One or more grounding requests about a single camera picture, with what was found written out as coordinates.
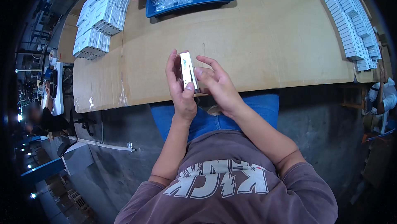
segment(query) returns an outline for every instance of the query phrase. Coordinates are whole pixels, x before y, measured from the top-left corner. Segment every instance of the blue plastic tray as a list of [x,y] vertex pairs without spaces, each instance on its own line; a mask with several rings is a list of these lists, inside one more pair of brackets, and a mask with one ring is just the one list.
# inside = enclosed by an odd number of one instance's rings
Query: blue plastic tray
[[208,4],[208,3],[226,4],[231,1],[234,1],[234,0],[193,0],[193,2],[191,2],[191,3],[186,3],[186,4],[170,7],[170,8],[164,9],[162,11],[156,12],[156,6],[152,3],[152,1],[146,0],[146,17],[148,17],[148,18],[156,17],[159,15],[163,15],[165,13],[175,11],[177,9],[182,9],[182,8],[191,7],[191,6],[195,6],[195,5]]

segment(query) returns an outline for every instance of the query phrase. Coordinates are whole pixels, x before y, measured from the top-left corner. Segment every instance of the left hand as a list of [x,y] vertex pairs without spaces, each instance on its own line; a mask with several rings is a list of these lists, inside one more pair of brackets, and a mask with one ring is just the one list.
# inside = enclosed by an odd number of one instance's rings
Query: left hand
[[176,49],[172,50],[168,58],[166,76],[171,99],[175,107],[174,118],[190,124],[197,114],[197,105],[193,99],[195,90],[192,82],[189,82],[184,89],[181,72],[181,57],[180,54],[176,53]]

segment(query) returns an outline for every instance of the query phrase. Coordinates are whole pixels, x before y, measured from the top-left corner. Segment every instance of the jeans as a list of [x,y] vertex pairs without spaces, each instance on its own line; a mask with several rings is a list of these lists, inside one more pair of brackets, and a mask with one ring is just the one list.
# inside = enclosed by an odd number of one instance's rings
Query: jeans
[[[279,103],[277,94],[254,93],[254,95],[252,95],[251,93],[249,96],[242,96],[242,98],[243,101],[264,118],[265,121],[272,127],[277,128]],[[172,102],[160,102],[150,104],[150,108],[161,137],[165,141],[171,128],[171,121],[175,112],[174,106]],[[197,115],[190,125],[187,142],[207,132],[223,129],[241,131],[236,122],[226,117],[224,114],[212,116],[201,107],[197,107]]]

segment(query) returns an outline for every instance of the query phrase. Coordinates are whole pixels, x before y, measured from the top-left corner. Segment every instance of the hand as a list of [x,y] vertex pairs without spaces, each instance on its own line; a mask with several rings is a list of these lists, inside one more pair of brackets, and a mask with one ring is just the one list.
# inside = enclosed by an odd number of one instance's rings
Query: hand
[[44,82],[44,86],[45,86],[45,88],[46,88],[47,96],[50,97],[50,96],[51,96],[51,95],[50,95],[50,82],[45,81],[45,82]]
[[192,82],[189,82],[184,89],[181,56],[176,54],[176,49],[172,50],[168,58],[166,75],[171,99],[175,107],[174,118],[190,125],[197,114],[197,105],[193,99],[195,90]]
[[197,60],[212,67],[212,69],[202,67],[195,67],[194,69],[197,80],[207,86],[207,88],[200,88],[200,92],[211,94],[222,109],[222,113],[229,118],[233,119],[243,112],[247,105],[243,102],[229,75],[219,63],[204,56],[197,56]]

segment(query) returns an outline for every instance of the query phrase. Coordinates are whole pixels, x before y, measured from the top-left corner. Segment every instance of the stack of white boxes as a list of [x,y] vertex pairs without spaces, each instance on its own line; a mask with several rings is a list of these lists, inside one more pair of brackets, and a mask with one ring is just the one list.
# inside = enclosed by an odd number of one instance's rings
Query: stack of white boxes
[[347,58],[359,71],[377,68],[378,42],[360,0],[325,0],[335,20]]
[[87,0],[80,12],[73,56],[93,60],[109,52],[110,37],[124,29],[130,0]]

